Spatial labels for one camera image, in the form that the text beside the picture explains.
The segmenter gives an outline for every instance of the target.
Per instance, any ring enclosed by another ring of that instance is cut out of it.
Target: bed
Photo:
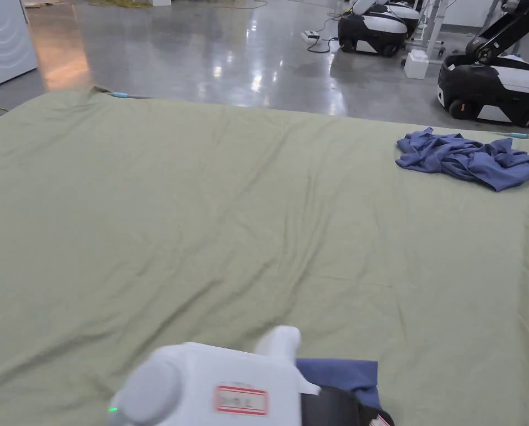
[[[277,324],[379,361],[397,425],[529,425],[529,182],[399,168],[424,127],[96,90],[1,117],[0,426],[104,425],[153,349]]]

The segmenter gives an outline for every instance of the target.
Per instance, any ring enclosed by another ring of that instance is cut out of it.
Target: white robot body
[[[295,365],[299,332],[281,326],[256,353],[196,343],[156,350],[109,407],[109,426],[299,426],[301,394],[318,395]]]

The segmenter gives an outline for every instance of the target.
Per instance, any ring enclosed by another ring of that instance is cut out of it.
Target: polished concrete floor
[[[267,2],[175,0],[170,7],[124,9],[71,0],[32,9],[40,67],[1,85],[0,106],[96,84],[149,97],[510,131],[454,120],[435,97],[436,65],[425,80],[413,80],[400,56],[343,53],[336,42],[331,53],[306,51],[299,33],[319,29],[349,3]],[[329,21],[321,34],[334,37],[337,22]],[[469,36],[445,33],[444,39],[452,50]]]

